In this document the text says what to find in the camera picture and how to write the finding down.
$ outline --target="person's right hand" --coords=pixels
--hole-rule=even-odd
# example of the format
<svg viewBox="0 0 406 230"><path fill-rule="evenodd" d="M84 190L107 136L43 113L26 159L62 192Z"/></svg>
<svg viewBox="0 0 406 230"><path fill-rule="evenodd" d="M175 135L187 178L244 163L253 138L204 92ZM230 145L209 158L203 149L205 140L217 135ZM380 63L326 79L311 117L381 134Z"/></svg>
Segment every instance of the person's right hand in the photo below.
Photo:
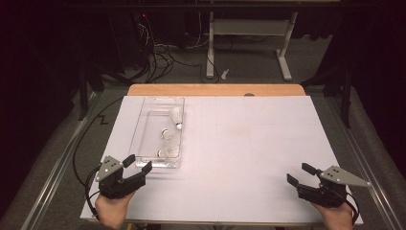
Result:
<svg viewBox="0 0 406 230"><path fill-rule="evenodd" d="M325 208L311 203L322 215L325 227L329 230L352 229L352 209L347 203L338 208Z"/></svg>

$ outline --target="gray carpet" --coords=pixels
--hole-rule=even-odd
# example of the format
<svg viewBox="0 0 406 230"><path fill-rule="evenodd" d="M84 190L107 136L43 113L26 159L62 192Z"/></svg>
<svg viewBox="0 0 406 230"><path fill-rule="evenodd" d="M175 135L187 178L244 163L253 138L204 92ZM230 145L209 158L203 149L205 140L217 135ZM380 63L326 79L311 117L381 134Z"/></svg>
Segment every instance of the gray carpet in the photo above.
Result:
<svg viewBox="0 0 406 230"><path fill-rule="evenodd" d="M244 37L244 39L258 40L252 37ZM230 42L220 38L215 43L215 47L219 48L214 56L215 68L220 72L220 75L224 70L229 69L230 71L227 79L220 80L218 83L284 83L274 54L274 50L280 46L281 42L279 38L274 37L267 38L262 42L241 40L235 41L233 48L229 49ZM315 74L328 43L329 39L311 41L308 37L291 41L286 59L293 77L292 82L305 81ZM157 48L157 52L162 51L165 49ZM186 50L170 48L170 53L177 61L189 65L201 64L201 72L199 66L174 63L172 71L156 82L200 83L202 81L216 81L216 79L205 80L204 78L206 48ZM130 69L127 72L128 75L132 74ZM306 94L310 95L314 102L339 164L349 172L359 176L365 176L365 172L367 172L367 176L369 176L368 169L365 170L365 165L360 165L359 162L367 163L373 171L374 185L379 186L379 191L383 192L384 197L391 205L390 207L383 205L382 208L380 205L382 200L379 201L382 196L375 196L374 191L365 188L351 188L360 205L361 216L365 222L363 225L356 226L355 229L399 229L397 223L394 225L388 219L391 219L393 214L397 217L405 216L406 183L404 178L395 168L394 162L377 137L355 90L351 92L351 129L348 130L343 127L337 117L336 107L340 103L340 98L325 98L322 94L322 88L322 86L308 87ZM82 126L80 134L83 134L89 127L77 149L76 162L80 178L84 180L90 170L97 166L120 108L121 101L115 101L124 96L127 89L128 87L119 83L107 83L104 92L98 94L95 100L91 102L94 107L84 122L78 121L79 96L76 95L73 98L73 102L77 106L55 130L53 137L38 156L31 173L16 195L10 209L1 219L0 229L21 229L33 206L35 206L35 201L38 199L42 188L47 184L48 176L52 174L55 164L63 158L61 156L65 149L69 148L69 140L78 127ZM105 111L101 114L103 116L94 120L104 109ZM365 156L364 160L357 158L357 151L361 151L362 155ZM44 215L33 214L34 217L38 217L36 222L38 229L76 229L86 222L79 218L84 204L84 196L83 189L73 172L72 158L67 159L67 164L66 171L60 172L60 182L55 184L56 188L53 190L55 193L49 193L53 195L49 205L46 203L39 204L44 210ZM389 213L390 217L385 217L388 214L385 209L392 212ZM406 226L404 219L398 221L402 226Z"/></svg>

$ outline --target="desk leg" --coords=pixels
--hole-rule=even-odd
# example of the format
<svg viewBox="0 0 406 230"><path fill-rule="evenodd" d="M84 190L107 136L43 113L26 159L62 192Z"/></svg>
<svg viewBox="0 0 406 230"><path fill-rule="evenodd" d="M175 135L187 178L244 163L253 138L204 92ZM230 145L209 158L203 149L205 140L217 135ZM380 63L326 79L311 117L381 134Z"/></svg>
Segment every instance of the desk leg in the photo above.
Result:
<svg viewBox="0 0 406 230"><path fill-rule="evenodd" d="M207 53L206 78L214 78L214 13L210 12L209 51Z"/></svg>
<svg viewBox="0 0 406 230"><path fill-rule="evenodd" d="M293 28L295 27L296 23L296 17L298 16L298 13L292 12L291 18L290 18L290 23L286 28L286 33L284 35L284 42L282 48L277 50L277 57L278 61L280 63L280 67L282 70L283 78L285 81L292 81L292 76L290 75L289 68L287 67L286 59L284 58L284 55L286 53L287 45L289 44L290 36L292 36Z"/></svg>

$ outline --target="transparent plastic container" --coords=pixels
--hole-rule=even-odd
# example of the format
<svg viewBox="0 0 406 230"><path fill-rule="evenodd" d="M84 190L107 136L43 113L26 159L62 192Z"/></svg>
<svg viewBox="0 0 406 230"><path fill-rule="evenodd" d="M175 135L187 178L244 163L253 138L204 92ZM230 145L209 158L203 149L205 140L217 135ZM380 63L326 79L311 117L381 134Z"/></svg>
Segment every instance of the transparent plastic container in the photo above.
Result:
<svg viewBox="0 0 406 230"><path fill-rule="evenodd" d="M135 128L129 154L135 154L135 165L179 168L184 98L146 97Z"/></svg>

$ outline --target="person's left hand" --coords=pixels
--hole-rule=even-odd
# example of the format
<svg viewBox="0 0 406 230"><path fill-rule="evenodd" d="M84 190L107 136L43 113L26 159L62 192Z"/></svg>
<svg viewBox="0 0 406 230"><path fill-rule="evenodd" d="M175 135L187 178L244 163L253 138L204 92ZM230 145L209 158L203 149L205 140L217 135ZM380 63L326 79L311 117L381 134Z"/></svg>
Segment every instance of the person's left hand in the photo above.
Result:
<svg viewBox="0 0 406 230"><path fill-rule="evenodd" d="M113 229L121 229L126 217L128 202L134 194L135 191L119 199L109 199L99 195L95 204L100 223Z"/></svg>

